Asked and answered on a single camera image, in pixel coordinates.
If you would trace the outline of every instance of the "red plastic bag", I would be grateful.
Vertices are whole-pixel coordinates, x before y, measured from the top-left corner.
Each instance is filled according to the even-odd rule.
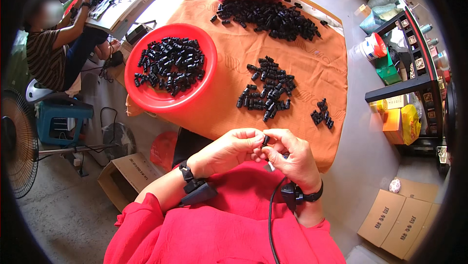
[[[150,160],[162,167],[166,172],[172,170],[172,160],[176,149],[177,133],[164,132],[159,134],[151,145]]]

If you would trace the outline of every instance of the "concrete floor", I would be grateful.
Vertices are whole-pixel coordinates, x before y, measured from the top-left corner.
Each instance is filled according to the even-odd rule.
[[[183,0],[156,0],[138,19],[156,20],[163,25]],[[323,205],[331,223],[331,235],[344,255],[360,245],[356,234],[380,188],[386,189],[397,173],[407,179],[443,184],[437,179],[434,165],[420,161],[403,161],[399,172],[399,155],[383,135],[382,121],[373,114],[364,95],[383,87],[375,68],[359,54],[352,53],[366,34],[359,28],[364,19],[355,14],[364,0],[311,0],[337,15],[343,22],[348,48],[348,104],[342,136],[335,161],[323,175],[325,192]],[[87,75],[83,79],[85,101],[94,104],[95,117],[88,125],[86,141],[102,142],[99,110],[104,106],[118,111],[117,121],[129,126],[137,141],[137,149],[149,158],[154,138],[164,131],[177,131],[177,126],[151,118],[146,114],[127,117],[126,91],[117,82],[112,84]],[[103,124],[113,120],[113,113],[105,111]],[[104,156],[96,155],[100,164]],[[85,158],[90,173],[79,178],[68,162],[60,157],[43,160],[32,190],[19,200],[21,210],[33,234],[56,263],[101,263],[104,251],[112,238],[116,215],[119,213],[98,185],[101,171],[91,158]]]

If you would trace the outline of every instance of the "red shirt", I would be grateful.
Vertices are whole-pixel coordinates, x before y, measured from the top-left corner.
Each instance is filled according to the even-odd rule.
[[[268,173],[264,163],[244,162],[211,176],[219,195],[190,207],[174,208],[164,217],[158,199],[130,203],[117,216],[118,231],[104,263],[274,264],[268,237],[268,208],[284,177]],[[272,209],[272,236],[278,259],[285,263],[343,263],[330,237],[330,223],[299,224],[277,191]]]

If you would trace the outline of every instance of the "yellow plastic bag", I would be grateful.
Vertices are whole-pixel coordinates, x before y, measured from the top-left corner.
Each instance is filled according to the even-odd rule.
[[[401,122],[403,124],[403,141],[410,145],[419,137],[421,132],[421,122],[418,113],[412,104],[408,104],[401,109]]]

